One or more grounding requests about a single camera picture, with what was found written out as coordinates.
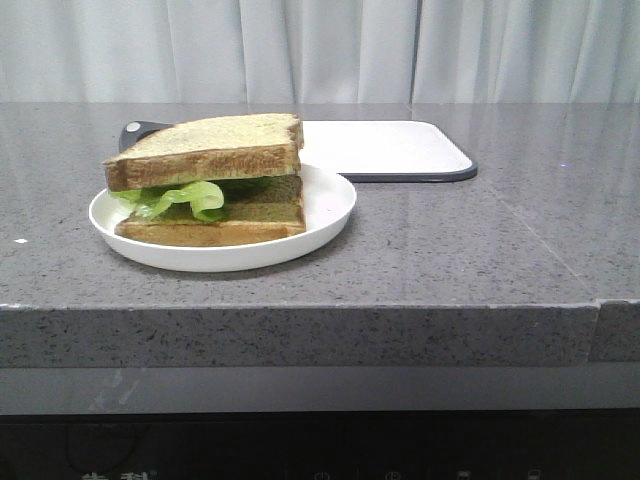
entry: toast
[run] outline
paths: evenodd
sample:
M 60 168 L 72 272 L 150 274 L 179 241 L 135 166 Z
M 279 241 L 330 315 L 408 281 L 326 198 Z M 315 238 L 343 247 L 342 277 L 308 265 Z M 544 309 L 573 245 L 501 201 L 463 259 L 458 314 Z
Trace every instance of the toast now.
M 249 196 L 229 195 L 224 209 L 223 220 L 203 222 L 193 218 L 187 205 L 175 205 L 153 219 L 132 215 L 116 225 L 115 233 L 159 245 L 222 247 L 276 240 L 306 228 L 297 175 L 270 178 L 268 186 Z
M 144 137 L 103 162 L 113 192 L 195 180 L 293 175 L 304 136 L 293 114 L 206 118 Z

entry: white cutting board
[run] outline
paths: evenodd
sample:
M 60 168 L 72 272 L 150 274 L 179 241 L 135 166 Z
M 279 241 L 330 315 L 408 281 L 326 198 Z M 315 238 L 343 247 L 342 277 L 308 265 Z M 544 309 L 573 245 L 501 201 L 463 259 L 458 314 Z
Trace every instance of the white cutting board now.
M 476 163 L 430 123 L 305 120 L 303 128 L 300 159 L 352 181 L 458 181 L 477 173 Z

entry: countertop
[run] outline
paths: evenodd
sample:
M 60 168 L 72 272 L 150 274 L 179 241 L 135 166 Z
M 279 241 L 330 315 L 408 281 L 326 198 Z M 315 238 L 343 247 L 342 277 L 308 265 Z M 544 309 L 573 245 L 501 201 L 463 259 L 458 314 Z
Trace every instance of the countertop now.
M 435 124 L 478 175 L 360 183 L 345 230 L 257 270 L 159 270 L 87 217 L 131 120 Z M 0 367 L 640 360 L 640 106 L 0 105 Z

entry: curtain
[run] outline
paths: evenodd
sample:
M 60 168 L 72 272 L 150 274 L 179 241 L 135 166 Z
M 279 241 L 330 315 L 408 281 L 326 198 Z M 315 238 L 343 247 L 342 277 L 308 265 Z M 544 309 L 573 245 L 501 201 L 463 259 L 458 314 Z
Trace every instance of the curtain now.
M 640 102 L 639 0 L 0 8 L 5 102 Z

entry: plate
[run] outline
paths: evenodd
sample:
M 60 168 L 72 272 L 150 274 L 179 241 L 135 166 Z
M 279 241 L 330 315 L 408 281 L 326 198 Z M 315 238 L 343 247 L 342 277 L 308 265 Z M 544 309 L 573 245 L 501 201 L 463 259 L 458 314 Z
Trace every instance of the plate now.
M 307 231 L 292 237 L 232 247 L 169 247 L 138 242 L 114 233 L 129 210 L 103 190 L 89 206 L 89 219 L 116 252 L 152 267 L 184 272 L 231 272 L 287 262 L 332 240 L 346 225 L 356 190 L 337 173 L 302 165 Z

